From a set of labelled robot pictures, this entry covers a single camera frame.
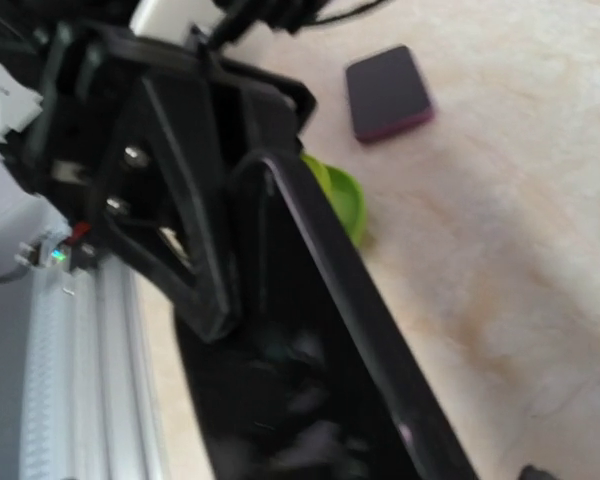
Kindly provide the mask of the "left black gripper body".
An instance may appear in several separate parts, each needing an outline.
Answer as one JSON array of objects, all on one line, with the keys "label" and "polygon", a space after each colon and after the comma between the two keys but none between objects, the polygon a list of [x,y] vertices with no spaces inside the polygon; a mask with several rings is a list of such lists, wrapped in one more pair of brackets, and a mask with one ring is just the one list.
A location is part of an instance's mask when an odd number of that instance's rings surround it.
[{"label": "left black gripper body", "polygon": [[28,185],[155,284],[204,341],[238,322],[230,170],[299,152],[316,101],[294,79],[97,23],[60,23],[42,114],[26,130]]}]

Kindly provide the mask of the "dark phone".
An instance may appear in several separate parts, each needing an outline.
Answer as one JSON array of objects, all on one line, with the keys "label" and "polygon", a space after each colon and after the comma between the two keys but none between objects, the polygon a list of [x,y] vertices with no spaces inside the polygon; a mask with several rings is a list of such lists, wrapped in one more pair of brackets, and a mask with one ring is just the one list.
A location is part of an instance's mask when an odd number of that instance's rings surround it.
[{"label": "dark phone", "polygon": [[345,81],[353,133],[361,143],[412,129],[434,114],[427,84],[405,45],[353,62]]}]

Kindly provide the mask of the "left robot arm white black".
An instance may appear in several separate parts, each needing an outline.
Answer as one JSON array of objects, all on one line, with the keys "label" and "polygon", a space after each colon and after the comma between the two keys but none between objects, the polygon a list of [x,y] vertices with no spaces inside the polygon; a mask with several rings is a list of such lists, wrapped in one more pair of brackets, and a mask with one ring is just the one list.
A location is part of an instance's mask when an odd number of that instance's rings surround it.
[{"label": "left robot arm white black", "polygon": [[240,319],[226,183],[252,152],[299,152],[315,100],[224,56],[318,1],[0,1],[0,63],[41,113],[0,136],[8,171],[148,278],[202,340]]}]

